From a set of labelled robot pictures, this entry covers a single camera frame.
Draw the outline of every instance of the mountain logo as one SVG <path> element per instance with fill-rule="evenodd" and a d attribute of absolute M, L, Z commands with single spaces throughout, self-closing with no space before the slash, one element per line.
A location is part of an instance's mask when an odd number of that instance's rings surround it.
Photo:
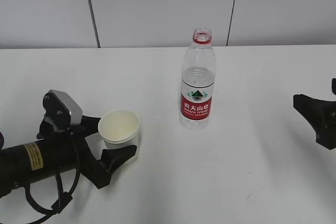
<path fill-rule="evenodd" d="M 206 92 L 201 93 L 199 90 L 197 90 L 196 92 L 191 91 L 187 95 L 196 102 L 199 102 L 203 98 L 206 98 L 208 96 Z"/>

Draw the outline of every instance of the water bottle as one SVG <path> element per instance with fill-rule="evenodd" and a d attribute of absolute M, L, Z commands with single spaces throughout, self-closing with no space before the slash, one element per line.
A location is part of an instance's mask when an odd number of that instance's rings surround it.
<path fill-rule="evenodd" d="M 196 28 L 182 66 L 180 121 L 188 129 L 200 130 L 208 124 L 215 74 L 211 30 Z"/>

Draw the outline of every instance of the table surface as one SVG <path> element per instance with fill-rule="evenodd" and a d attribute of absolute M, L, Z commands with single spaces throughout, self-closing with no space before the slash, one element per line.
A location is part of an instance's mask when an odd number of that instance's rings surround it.
<path fill-rule="evenodd" d="M 333 100 L 336 46 L 216 47 L 209 125 L 179 122 L 186 48 L 0 50 L 0 130 L 5 146 L 31 142 L 43 95 L 67 92 L 89 116 L 116 108 L 141 120 L 138 159 L 97 190 L 81 176 L 74 200 L 48 223 L 335 223 L 336 154 L 315 142 L 292 107 L 303 93 Z M 88 142 L 96 157 L 103 147 Z M 74 171 L 62 175 L 65 190 Z M 32 184 L 45 207 L 54 178 Z M 0 223 L 40 215 L 22 188 L 0 199 Z"/>

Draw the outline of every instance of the paper cup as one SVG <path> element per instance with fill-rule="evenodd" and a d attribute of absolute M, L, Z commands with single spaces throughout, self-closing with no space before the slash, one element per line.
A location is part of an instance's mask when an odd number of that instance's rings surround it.
<path fill-rule="evenodd" d="M 137 146 L 136 154 L 126 164 L 134 161 L 139 153 L 139 118 L 129 110 L 113 110 L 105 114 L 98 123 L 98 132 L 107 149 Z"/>

